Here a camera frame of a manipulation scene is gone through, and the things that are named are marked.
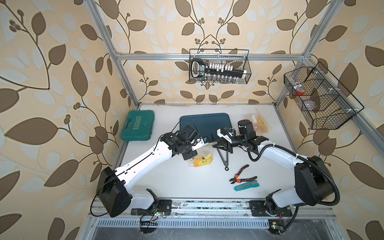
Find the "clear resealable duck bag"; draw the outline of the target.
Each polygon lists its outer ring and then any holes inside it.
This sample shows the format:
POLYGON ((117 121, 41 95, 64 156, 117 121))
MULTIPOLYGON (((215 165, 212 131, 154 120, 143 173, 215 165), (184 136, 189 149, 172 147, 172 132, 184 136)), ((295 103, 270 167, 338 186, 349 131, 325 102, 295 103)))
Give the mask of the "clear resealable duck bag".
POLYGON ((257 135, 267 134, 270 126, 263 115, 256 109, 249 117, 257 135))

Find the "stack of duck bags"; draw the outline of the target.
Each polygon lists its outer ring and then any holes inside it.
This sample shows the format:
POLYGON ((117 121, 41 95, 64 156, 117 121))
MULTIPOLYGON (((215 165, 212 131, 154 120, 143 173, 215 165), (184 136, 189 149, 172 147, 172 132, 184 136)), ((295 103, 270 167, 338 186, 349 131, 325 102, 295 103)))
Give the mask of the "stack of duck bags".
POLYGON ((188 161, 189 167, 202 167, 212 163, 214 149, 211 146, 204 146, 197 149, 197 156, 188 161))

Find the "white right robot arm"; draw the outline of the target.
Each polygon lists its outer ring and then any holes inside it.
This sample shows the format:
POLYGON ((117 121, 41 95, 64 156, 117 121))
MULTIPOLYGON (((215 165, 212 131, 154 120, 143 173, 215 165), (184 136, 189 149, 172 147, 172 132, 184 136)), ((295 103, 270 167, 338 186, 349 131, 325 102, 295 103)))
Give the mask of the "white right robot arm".
POLYGON ((252 162, 265 157, 294 175, 294 186, 277 190, 266 197, 266 206, 270 210, 290 205, 335 206, 340 202, 340 191, 321 158, 297 154, 264 136, 258 136, 249 120, 239 121, 238 127, 240 130, 238 135, 234 129, 218 129, 219 140, 214 147, 229 152, 232 152, 234 147, 240 147, 247 152, 252 162))

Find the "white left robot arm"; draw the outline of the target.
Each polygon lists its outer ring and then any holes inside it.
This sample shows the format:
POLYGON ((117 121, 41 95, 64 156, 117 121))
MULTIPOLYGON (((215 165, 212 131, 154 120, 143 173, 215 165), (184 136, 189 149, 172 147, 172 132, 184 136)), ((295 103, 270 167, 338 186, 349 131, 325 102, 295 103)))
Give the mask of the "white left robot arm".
POLYGON ((99 177, 96 191, 106 214, 114 218, 127 209, 137 210, 142 215, 153 214, 159 209, 159 199, 151 190, 133 191, 134 185, 153 168, 182 155, 184 160, 197 156, 197 150, 205 145, 207 138, 187 125, 183 130, 161 135, 157 143, 130 163, 111 169, 105 168, 99 177))

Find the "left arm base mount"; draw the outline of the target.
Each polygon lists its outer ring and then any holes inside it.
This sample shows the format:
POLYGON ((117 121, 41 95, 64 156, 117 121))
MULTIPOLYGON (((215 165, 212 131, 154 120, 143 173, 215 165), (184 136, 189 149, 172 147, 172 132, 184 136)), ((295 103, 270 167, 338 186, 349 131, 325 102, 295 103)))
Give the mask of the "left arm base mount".
POLYGON ((171 214, 172 200, 160 199, 151 189, 138 193, 133 199, 132 216, 140 216, 142 234, 153 233, 158 228, 158 219, 171 214))

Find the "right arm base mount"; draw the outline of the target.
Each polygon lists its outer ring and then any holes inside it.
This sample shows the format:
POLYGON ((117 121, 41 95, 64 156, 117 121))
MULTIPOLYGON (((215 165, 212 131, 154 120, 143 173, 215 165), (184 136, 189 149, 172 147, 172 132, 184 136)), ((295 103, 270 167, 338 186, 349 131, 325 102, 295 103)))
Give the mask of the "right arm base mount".
POLYGON ((296 219, 299 207, 294 207, 295 211, 292 213, 291 207, 284 208, 278 207, 272 198, 272 194, 268 195, 265 200, 252 200, 249 201, 249 207, 253 217, 262 217, 264 215, 269 217, 278 217, 277 222, 270 222, 268 231, 272 235, 283 235, 296 219))

